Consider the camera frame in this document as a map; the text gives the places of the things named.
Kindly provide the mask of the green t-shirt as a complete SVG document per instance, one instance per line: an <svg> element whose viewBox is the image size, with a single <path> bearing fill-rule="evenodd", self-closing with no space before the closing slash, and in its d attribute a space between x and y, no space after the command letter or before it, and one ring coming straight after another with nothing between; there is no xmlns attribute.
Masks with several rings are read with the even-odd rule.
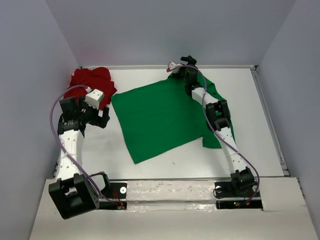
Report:
<svg viewBox="0 0 320 240"><path fill-rule="evenodd" d="M186 94L182 78L167 79L111 97L128 152L135 164L191 141L220 149L200 103Z"/></svg>

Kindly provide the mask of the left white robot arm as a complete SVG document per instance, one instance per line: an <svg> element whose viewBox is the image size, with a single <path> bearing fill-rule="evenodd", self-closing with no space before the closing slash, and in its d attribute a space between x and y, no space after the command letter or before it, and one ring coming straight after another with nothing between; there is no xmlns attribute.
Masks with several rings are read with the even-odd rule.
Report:
<svg viewBox="0 0 320 240"><path fill-rule="evenodd" d="M110 120L109 107L99 110L84 97L68 97L59 100L62 114L53 134L60 146L56 181L48 192L64 220L97 210L100 199L111 191L110 181L104 172L98 172L102 180L94 181L82 167L82 147L87 125L104 129Z"/></svg>

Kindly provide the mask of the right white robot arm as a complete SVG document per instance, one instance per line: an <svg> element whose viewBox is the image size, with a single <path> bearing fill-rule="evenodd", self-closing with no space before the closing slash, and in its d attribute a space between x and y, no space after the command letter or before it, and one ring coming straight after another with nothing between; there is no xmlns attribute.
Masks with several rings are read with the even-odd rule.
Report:
<svg viewBox="0 0 320 240"><path fill-rule="evenodd" d="M260 177L257 169L237 147L228 103L208 93L207 79L196 67L197 61L192 56L183 56L180 60L185 63L171 60L166 71L181 77L185 82L186 94L201 105L207 127L218 140L229 164L231 180L225 183L226 186L216 186L213 193L217 199L229 195L244 197L244 203L248 204L259 191Z"/></svg>

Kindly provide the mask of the red t-shirt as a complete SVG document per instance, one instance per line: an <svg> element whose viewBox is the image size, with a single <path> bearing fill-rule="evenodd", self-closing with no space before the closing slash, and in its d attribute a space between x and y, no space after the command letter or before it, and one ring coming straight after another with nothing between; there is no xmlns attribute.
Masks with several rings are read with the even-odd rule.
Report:
<svg viewBox="0 0 320 240"><path fill-rule="evenodd" d="M76 85L85 85L92 90L102 91L104 98L99 105L101 110L111 103L111 97L117 92L110 71L105 67L97 67L92 70L88 68L76 69L71 76L68 88Z"/></svg>

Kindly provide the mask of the white front cover board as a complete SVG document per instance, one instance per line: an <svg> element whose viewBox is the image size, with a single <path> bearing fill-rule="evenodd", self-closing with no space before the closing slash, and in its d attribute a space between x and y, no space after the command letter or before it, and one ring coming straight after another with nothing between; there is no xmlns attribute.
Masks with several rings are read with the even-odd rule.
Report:
<svg viewBox="0 0 320 240"><path fill-rule="evenodd" d="M130 180L125 210L62 219L44 190L32 240L315 240L298 181L263 178L261 208L217 209L206 180Z"/></svg>

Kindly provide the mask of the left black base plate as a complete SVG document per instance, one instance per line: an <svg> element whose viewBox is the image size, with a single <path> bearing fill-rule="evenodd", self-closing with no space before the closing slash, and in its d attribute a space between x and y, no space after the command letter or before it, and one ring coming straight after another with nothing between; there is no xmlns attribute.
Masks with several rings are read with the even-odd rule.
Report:
<svg viewBox="0 0 320 240"><path fill-rule="evenodd" d="M101 192L110 201L101 198L99 200L99 210L126 210L127 209L127 193L128 182L116 181L110 182L110 190L104 188Z"/></svg>

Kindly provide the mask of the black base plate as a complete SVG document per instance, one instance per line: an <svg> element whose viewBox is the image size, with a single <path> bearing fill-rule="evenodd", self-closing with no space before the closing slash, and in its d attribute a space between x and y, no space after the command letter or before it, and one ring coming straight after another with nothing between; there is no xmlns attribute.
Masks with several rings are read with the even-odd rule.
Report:
<svg viewBox="0 0 320 240"><path fill-rule="evenodd" d="M216 199L215 206L217 210L235 210L235 209L263 209L260 192L255 196L257 185L250 186L244 191L232 190L229 181L216 181L212 191Z"/></svg>
<svg viewBox="0 0 320 240"><path fill-rule="evenodd" d="M101 198L99 200L99 210L126 210L127 209L127 193L128 182L116 181L110 182L110 190L104 188L101 192L110 201Z"/></svg>

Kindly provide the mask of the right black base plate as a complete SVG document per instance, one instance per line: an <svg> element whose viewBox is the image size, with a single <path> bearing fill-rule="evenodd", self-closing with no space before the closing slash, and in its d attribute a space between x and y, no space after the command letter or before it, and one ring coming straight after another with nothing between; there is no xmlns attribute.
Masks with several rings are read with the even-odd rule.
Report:
<svg viewBox="0 0 320 240"><path fill-rule="evenodd" d="M216 181L212 191L216 199L215 206L217 210L235 210L235 209L263 209L260 192L255 196L257 185L250 186L244 191L232 190L229 181Z"/></svg>

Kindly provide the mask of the aluminium table frame rail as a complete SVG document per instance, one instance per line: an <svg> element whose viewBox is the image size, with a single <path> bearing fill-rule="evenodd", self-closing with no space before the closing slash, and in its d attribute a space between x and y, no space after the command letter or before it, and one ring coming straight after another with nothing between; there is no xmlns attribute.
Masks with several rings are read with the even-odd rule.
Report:
<svg viewBox="0 0 320 240"><path fill-rule="evenodd" d="M262 90L251 65L200 65L199 69L227 100L239 151L261 178L283 177L285 159ZM230 175L221 149L204 148L198 138L135 164L128 152L113 109L106 128L88 125L82 166L89 173L104 171L113 180L223 179Z"/></svg>

